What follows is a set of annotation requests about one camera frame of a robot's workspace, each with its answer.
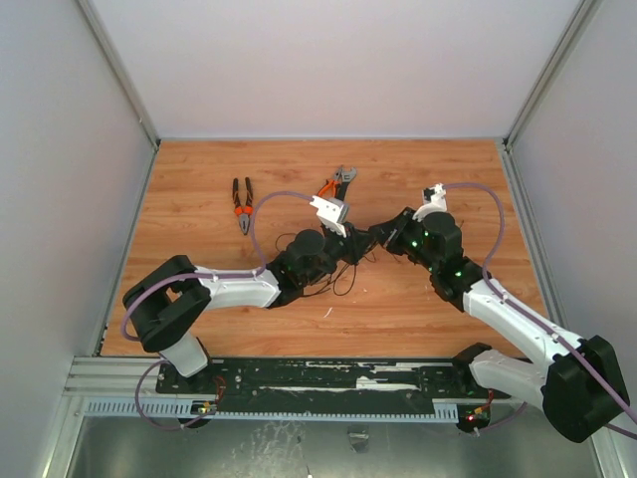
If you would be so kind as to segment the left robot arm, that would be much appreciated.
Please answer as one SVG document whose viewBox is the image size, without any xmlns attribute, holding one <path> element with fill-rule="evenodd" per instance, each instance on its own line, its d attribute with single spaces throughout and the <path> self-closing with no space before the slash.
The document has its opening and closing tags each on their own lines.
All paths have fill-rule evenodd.
<svg viewBox="0 0 637 478">
<path fill-rule="evenodd" d="M 343 236 L 323 227 L 306 229 L 265 266 L 213 270 L 176 255 L 123 296 L 124 321 L 147 353 L 159 354 L 190 391 L 207 390 L 214 379 L 211 359 L 190 329 L 211 310 L 284 307 L 306 288 L 335 273 L 340 262 L 356 265 L 376 245 L 371 233 L 345 224 Z"/>
</svg>

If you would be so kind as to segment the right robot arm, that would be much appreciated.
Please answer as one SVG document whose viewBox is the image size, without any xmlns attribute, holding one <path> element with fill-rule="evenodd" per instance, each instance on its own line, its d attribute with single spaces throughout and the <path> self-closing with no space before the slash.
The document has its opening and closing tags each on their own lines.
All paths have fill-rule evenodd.
<svg viewBox="0 0 637 478">
<path fill-rule="evenodd" d="M 467 257 L 462 231 L 447 212 L 418 220 L 411 209 L 371 227 L 388 252 L 426 268 L 438 296 L 513 344 L 522 358 L 473 345 L 451 372 L 454 389 L 474 396 L 492 389 L 540 409 L 553 428 L 576 443 L 622 413 L 635 414 L 613 346 L 588 340 L 544 318 L 511 295 Z"/>
</svg>

